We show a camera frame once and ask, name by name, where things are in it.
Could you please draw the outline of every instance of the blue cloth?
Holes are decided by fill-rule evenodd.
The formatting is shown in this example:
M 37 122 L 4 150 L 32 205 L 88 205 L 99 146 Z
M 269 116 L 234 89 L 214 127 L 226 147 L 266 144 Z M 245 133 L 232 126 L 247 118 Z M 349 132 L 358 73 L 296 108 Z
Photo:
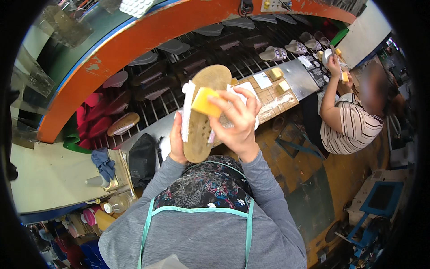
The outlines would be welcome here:
M 93 150 L 91 153 L 91 160 L 105 180 L 114 179 L 115 161 L 109 160 L 107 148 Z
M 63 251 L 60 249 L 60 247 L 58 246 L 58 244 L 54 240 L 52 240 L 50 243 L 51 243 L 51 247 L 54 250 L 55 254 L 57 255 L 58 259 L 60 261 L 66 260 L 67 257 L 63 253 Z

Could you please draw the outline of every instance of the plastic bottle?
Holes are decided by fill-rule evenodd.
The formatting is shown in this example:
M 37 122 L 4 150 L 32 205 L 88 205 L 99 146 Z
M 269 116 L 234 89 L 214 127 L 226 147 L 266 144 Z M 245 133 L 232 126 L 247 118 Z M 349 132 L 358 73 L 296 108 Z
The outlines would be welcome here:
M 108 203 L 104 204 L 106 213 L 121 213 L 127 210 L 135 200 L 133 200 L 131 192 L 124 192 L 108 199 Z
M 94 217 L 97 220 L 98 228 L 102 231 L 106 230 L 109 227 L 109 225 L 111 225 L 115 221 L 115 218 L 109 216 L 102 210 L 98 210 L 94 214 Z

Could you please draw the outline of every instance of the sticker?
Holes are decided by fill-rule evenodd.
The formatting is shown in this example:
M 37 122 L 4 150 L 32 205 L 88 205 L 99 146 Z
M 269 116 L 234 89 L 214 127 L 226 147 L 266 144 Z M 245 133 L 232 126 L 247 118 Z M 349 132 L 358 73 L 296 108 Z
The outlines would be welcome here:
M 253 77 L 261 89 L 272 86 L 270 79 L 267 77 L 266 73 L 264 72 L 253 75 Z
M 250 82 L 242 83 L 242 84 L 240 84 L 240 85 L 237 85 L 236 87 L 247 89 L 247 90 L 248 90 L 248 91 L 250 91 L 250 92 L 255 96 L 255 98 L 258 100 L 257 93 L 255 92 L 255 90 L 254 90 L 254 88 L 252 87 L 252 85 L 251 85 L 251 83 L 250 83 Z M 229 87 L 228 87 L 228 85 L 227 85 L 227 91 L 228 91 L 228 92 L 230 92 L 230 93 L 232 93 L 232 94 L 235 94 L 235 95 L 239 96 L 239 97 L 240 97 L 240 100 L 242 100 L 242 102 L 246 105 L 246 102 L 247 102 L 248 98 L 246 98 L 243 94 L 241 94 L 241 93 L 236 93 L 236 92 L 233 90 L 233 87 L 229 88 Z
M 121 112 L 124 111 L 124 109 L 126 109 L 127 107 L 129 107 L 129 104 L 123 104 L 122 106 L 118 107 L 117 109 L 115 109 L 113 112 L 111 112 L 112 114 L 119 114 Z
M 116 136 L 120 136 L 120 135 L 123 135 L 123 134 L 125 134 L 131 127 L 133 127 L 133 126 L 135 126 L 135 124 L 134 123 L 132 123 L 132 124 L 129 124 L 129 125 L 126 125 L 126 126 L 124 126 L 124 127 L 122 127 L 122 128 L 119 128 L 118 130 L 116 130 L 115 132 L 114 132 L 114 135 L 116 135 Z
M 149 82 L 149 81 L 151 81 L 151 80 L 154 80 L 154 79 L 156 79 L 156 78 L 159 78 L 159 77 L 161 77 L 163 74 L 161 73 L 161 72 L 157 72 L 155 75 L 152 75 L 152 76 L 150 76 L 150 77 L 148 77 L 148 78 L 145 78 L 144 80 L 142 80 L 140 83 L 142 83 L 142 84 L 145 84 L 145 83 L 147 83 L 147 82 Z
M 149 99 L 149 100 L 151 100 L 151 101 L 154 101 L 154 100 L 155 100 L 155 99 L 157 99 L 160 95 L 162 95 L 163 93 L 165 93 L 168 89 L 170 89 L 170 87 L 166 87 L 166 88 L 163 88 L 163 89 L 158 90 L 158 91 L 156 91 L 156 92 L 153 92 L 153 93 L 147 94 L 147 95 L 145 95 L 145 98 L 146 98 L 146 99 Z

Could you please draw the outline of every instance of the yellow block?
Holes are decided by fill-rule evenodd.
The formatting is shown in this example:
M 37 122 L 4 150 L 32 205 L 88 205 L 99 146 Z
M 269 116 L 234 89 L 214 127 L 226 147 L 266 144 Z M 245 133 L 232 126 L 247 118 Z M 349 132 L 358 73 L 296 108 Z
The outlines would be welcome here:
M 283 80 L 279 82 L 279 85 L 276 86 L 276 89 L 280 94 L 284 94 L 287 90 L 291 89 L 291 87 L 290 85 L 288 85 L 288 83 L 285 80 Z
M 346 72 L 342 72 L 342 83 L 345 84 L 349 82 L 348 74 Z
M 281 71 L 279 67 L 275 67 L 269 71 L 270 77 L 276 81 L 282 77 L 284 77 L 284 73 Z
M 321 50 L 319 50 L 319 51 L 317 51 L 316 52 L 316 56 L 318 57 L 318 59 L 320 60 L 320 61 L 323 61 L 323 51 L 321 51 Z
M 208 96 L 219 97 L 219 94 L 208 87 L 201 87 L 194 98 L 191 109 L 215 118 L 221 116 L 221 109 L 212 103 L 209 103 Z

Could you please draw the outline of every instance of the factory floor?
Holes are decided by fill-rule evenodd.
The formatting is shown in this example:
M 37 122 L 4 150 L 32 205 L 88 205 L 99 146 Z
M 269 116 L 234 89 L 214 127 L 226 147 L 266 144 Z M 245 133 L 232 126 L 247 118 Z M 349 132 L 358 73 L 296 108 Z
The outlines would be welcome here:
M 300 113 L 300 109 L 297 106 L 286 111 L 284 116 Z M 284 191 L 289 210 L 303 236 L 309 268 L 319 262 L 318 250 L 328 246 L 331 251 L 341 240 L 336 238 L 327 244 L 326 233 L 333 223 L 345 219 L 347 214 L 342 207 L 358 192 L 369 169 L 387 167 L 387 129 L 384 125 L 370 145 L 351 155 L 330 154 L 322 161 L 315 155 L 299 152 L 292 159 L 275 143 L 280 132 L 272 131 L 273 120 L 258 127 L 255 140 Z M 226 154 L 237 159 L 225 145 L 214 148 L 211 154 Z

